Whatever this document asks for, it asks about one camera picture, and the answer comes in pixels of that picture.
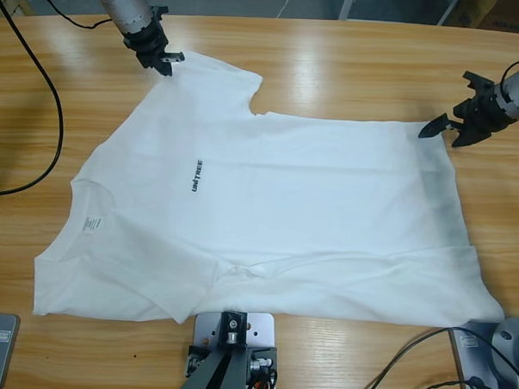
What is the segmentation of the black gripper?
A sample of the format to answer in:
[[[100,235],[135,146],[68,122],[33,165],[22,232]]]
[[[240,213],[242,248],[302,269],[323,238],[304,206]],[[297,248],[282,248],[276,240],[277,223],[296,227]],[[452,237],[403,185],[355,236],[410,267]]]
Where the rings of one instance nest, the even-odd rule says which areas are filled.
[[[457,128],[459,136],[453,141],[453,148],[474,145],[516,121],[498,106],[493,82],[469,82],[467,86],[475,91],[475,96],[467,98],[453,108],[454,116],[461,119]],[[418,137],[430,139],[449,127],[450,119],[447,113],[444,113],[428,122]]]
[[[151,7],[151,22],[138,33],[123,34],[123,42],[126,47],[135,51],[138,61],[144,68],[153,68],[162,76],[172,75],[171,64],[184,60],[182,52],[166,52],[168,40],[161,25],[162,15],[169,12],[167,6]]]

